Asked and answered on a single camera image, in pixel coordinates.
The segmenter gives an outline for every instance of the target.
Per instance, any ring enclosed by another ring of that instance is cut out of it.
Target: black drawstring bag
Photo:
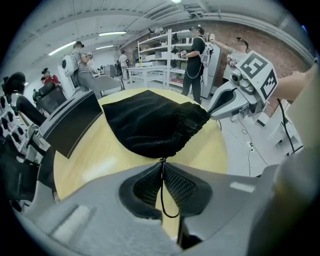
[[[119,142],[148,158],[173,157],[210,118],[198,104],[179,104],[150,90],[102,108]]]

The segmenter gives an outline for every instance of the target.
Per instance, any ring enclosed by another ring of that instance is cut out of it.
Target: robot
[[[210,102],[212,119],[258,113],[277,87],[273,65],[254,51],[236,68]],[[50,255],[266,255],[317,197],[318,155],[303,150],[260,178],[161,159],[97,178],[34,221],[18,218]],[[155,209],[163,182],[179,207],[177,243]]]

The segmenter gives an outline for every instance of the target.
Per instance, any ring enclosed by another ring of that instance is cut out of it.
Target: white floor
[[[127,84],[127,81],[123,82],[126,90],[144,87],[138,79],[133,84]],[[162,89],[163,84],[151,81],[148,83],[148,87]],[[182,88],[178,86],[172,86],[170,90],[177,93],[182,92]],[[210,99],[211,97],[208,99],[202,98],[201,105],[208,109]],[[285,159],[282,152],[266,139],[268,131],[265,128],[254,123],[252,118],[249,117],[242,119],[240,116],[237,116],[234,119],[234,122],[231,122],[229,118],[220,120],[227,148],[229,174],[255,177],[260,175],[267,165],[276,165]],[[240,121],[252,138],[253,151],[250,151],[251,139],[248,134],[245,134],[246,131]]]

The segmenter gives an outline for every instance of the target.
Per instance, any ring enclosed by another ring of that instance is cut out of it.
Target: round wooden table
[[[123,90],[99,100],[100,106],[117,102],[141,93],[145,88]],[[196,103],[192,99],[171,90],[149,89],[179,104]],[[156,163],[159,159],[148,158],[126,149],[116,138],[102,114],[88,129],[67,159],[59,152],[55,153],[53,163],[54,183],[61,200],[69,196],[84,184],[96,178],[122,172],[124,170]],[[167,162],[202,169],[209,172],[227,173],[227,150],[223,135],[216,121],[209,120],[194,135],[182,150]],[[158,194],[156,208],[162,210]],[[166,189],[163,190],[164,207],[173,216],[178,207]],[[179,217],[168,218],[162,215],[162,226],[171,238],[175,238],[179,229]]]

